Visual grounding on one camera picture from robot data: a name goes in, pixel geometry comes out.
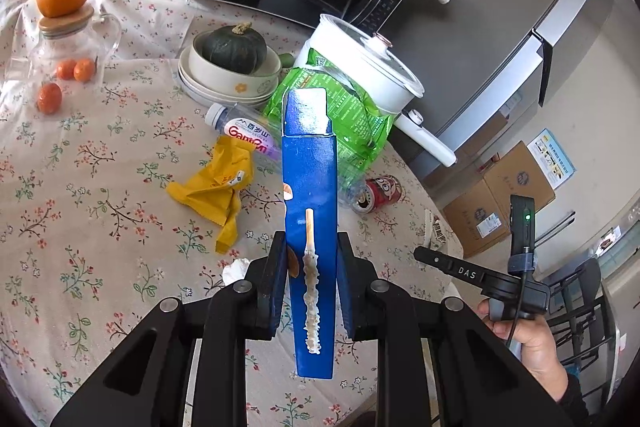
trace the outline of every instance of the wooden lid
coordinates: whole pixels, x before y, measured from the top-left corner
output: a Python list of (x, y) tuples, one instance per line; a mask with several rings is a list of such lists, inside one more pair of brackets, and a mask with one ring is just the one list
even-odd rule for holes
[(94, 16), (94, 7), (85, 4), (78, 11), (62, 17), (43, 17), (38, 22), (38, 28), (46, 36), (64, 35), (82, 29), (87, 21)]

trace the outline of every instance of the bottle label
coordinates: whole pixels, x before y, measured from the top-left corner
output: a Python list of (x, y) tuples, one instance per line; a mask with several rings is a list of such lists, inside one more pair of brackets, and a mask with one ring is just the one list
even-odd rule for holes
[(232, 118), (225, 124), (225, 134), (233, 138), (253, 143), (257, 152), (274, 160), (278, 159), (278, 149), (273, 136), (261, 124), (248, 118)]

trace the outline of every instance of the pot handle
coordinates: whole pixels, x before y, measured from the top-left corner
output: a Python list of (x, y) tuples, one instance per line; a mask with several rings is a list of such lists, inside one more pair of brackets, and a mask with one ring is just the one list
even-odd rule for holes
[[(95, 26), (102, 25), (104, 23), (108, 23), (114, 27), (113, 36), (111, 36), (110, 32), (97, 31)], [(118, 45), (120, 44), (120, 38), (122, 37), (122, 25), (116, 16), (113, 16), (110, 13), (103, 13), (102, 15), (98, 15), (92, 19), (91, 26), (92, 29), (104, 39), (104, 45), (107, 49), (107, 54), (104, 58), (107, 60), (115, 53)]]
[(450, 167), (457, 161), (455, 153), (449, 147), (406, 115), (399, 114), (394, 125), (418, 145), (421, 145), (423, 149), (433, 155), (445, 167)]

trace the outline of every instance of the yellow wrapper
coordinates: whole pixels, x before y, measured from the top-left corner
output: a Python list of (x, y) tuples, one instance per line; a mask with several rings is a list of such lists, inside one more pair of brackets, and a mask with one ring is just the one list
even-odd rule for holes
[(238, 238), (238, 192), (254, 178), (251, 152), (255, 145), (222, 135), (213, 147), (211, 161), (184, 185), (172, 182), (166, 191), (174, 200), (190, 206), (202, 217), (222, 227), (216, 251), (225, 253)]

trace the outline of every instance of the refrigerator handle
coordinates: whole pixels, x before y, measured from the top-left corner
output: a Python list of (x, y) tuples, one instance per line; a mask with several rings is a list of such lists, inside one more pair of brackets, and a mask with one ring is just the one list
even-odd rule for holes
[(549, 87), (549, 75), (551, 74), (551, 60), (554, 54), (554, 47), (537, 31), (531, 30), (531, 34), (542, 44), (542, 77), (540, 79), (540, 94), (538, 95), (538, 105), (545, 103), (546, 88)]

